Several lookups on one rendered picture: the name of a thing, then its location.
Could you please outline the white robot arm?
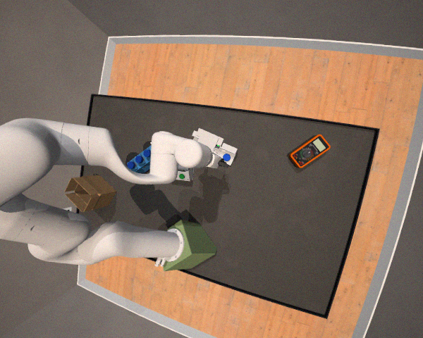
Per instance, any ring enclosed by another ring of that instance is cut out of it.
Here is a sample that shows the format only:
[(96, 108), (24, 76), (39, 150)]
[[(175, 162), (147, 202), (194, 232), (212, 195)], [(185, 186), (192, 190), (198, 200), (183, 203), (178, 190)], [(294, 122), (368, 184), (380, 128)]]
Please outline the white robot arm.
[[(89, 131), (90, 129), (90, 131)], [(54, 165), (104, 166), (135, 184), (168, 184), (178, 164), (203, 168), (225, 139), (199, 128), (198, 141), (156, 132), (150, 173), (136, 173), (122, 161), (109, 130), (101, 127), (21, 118), (0, 126), (0, 239), (22, 242), (43, 261), (93, 265), (114, 256), (177, 260), (184, 249), (180, 230), (154, 230), (115, 220), (92, 231), (83, 215), (43, 204), (22, 193)], [(89, 147), (88, 147), (89, 146)], [(162, 262), (161, 262), (162, 260)]]

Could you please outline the orange digital multimeter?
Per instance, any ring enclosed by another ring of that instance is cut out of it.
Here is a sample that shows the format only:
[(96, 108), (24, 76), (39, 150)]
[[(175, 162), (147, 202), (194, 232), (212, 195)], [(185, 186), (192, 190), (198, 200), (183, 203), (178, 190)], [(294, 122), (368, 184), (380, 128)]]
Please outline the orange digital multimeter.
[(329, 143), (318, 134), (289, 154), (289, 158), (297, 168), (303, 168), (330, 148)]

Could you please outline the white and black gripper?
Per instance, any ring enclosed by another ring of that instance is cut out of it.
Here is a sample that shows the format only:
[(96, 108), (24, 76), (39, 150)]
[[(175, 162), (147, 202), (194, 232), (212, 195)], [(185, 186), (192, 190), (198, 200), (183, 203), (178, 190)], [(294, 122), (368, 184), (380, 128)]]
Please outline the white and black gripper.
[(224, 162), (224, 159), (212, 152), (211, 163), (207, 166), (209, 168), (218, 168), (218, 166), (228, 167), (227, 162)]

